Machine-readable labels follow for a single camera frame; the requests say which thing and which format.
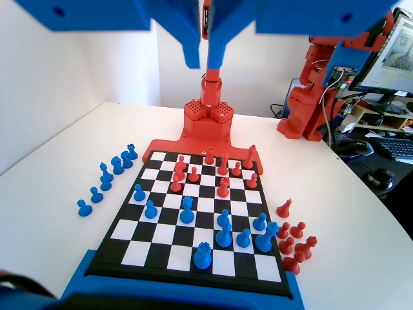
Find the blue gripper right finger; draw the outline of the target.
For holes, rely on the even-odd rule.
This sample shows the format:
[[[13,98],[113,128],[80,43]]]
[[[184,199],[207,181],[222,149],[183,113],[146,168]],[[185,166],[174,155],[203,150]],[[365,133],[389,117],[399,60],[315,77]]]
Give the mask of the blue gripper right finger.
[[[219,69],[225,48],[250,23],[260,34],[353,37],[384,18],[395,1],[212,1],[208,68]]]

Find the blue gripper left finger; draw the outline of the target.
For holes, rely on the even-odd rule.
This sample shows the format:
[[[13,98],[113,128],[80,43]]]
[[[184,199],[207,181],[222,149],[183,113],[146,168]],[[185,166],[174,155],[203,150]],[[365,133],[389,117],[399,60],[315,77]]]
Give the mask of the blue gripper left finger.
[[[181,43],[185,63],[199,68],[197,1],[18,1],[54,32],[149,31],[151,20]]]

